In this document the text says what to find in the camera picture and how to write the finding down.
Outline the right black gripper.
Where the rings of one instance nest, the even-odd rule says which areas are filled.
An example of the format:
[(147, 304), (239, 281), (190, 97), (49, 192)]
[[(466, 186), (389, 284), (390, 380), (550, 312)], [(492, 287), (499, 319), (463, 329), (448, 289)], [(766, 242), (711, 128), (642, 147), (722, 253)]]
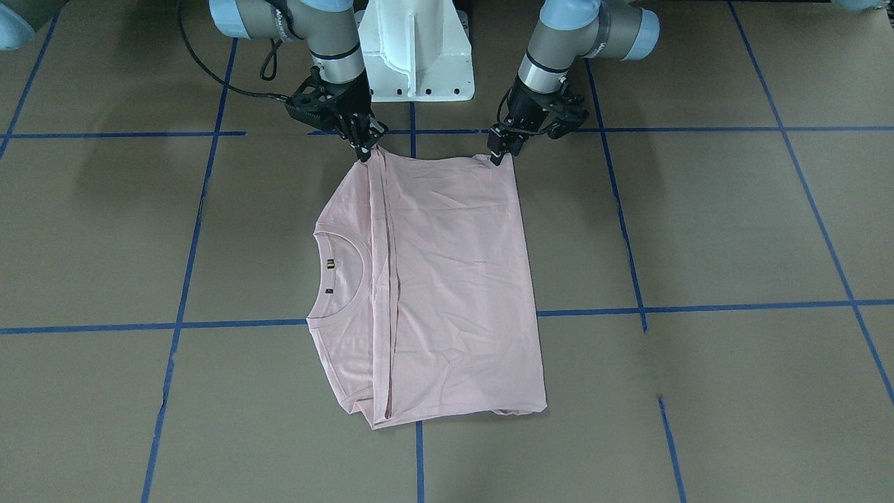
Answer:
[(335, 114), (335, 127), (339, 134), (353, 137), (353, 148), (358, 161), (367, 162), (372, 149), (388, 133), (388, 126), (371, 119), (371, 94), (366, 73), (361, 73), (345, 83), (328, 84), (328, 106)]

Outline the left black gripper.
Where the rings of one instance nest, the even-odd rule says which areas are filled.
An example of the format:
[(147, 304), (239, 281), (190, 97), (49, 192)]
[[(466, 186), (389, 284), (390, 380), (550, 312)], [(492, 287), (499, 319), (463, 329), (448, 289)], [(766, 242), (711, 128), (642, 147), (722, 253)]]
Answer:
[(488, 131), (488, 149), (492, 165), (500, 166), (507, 155), (518, 155), (518, 136), (546, 134), (547, 127), (542, 129), (541, 125), (549, 115), (547, 105), (549, 95), (552, 93), (531, 89), (520, 77), (515, 77), (512, 87), (505, 95), (507, 115), (504, 118), (504, 127), (495, 124)]

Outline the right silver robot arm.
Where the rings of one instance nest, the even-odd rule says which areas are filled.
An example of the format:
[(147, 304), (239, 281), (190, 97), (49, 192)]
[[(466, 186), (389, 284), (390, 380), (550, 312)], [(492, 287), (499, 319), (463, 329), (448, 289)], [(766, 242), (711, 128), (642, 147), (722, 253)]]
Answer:
[(313, 66), (307, 79), (290, 95), (236, 88), (197, 55), (185, 28), (183, 3), (176, 2), (179, 37), (205, 74), (231, 92), (280, 102), (293, 120), (317, 131), (336, 133), (347, 141), (358, 160), (370, 159), (388, 127), (372, 111), (372, 93), (351, 1), (211, 1), (208, 8), (221, 34), (268, 39), (268, 63), (277, 59), (282, 44), (302, 41), (309, 48)]

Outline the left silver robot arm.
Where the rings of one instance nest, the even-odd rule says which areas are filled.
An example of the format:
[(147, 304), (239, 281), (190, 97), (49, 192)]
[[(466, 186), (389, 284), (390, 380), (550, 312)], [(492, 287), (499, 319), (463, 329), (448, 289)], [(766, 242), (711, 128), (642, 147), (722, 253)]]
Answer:
[(533, 136), (559, 139), (585, 123), (583, 96), (567, 77), (575, 60), (644, 59), (660, 31), (656, 13), (626, 1), (546, 1), (489, 130), (491, 162), (517, 156)]

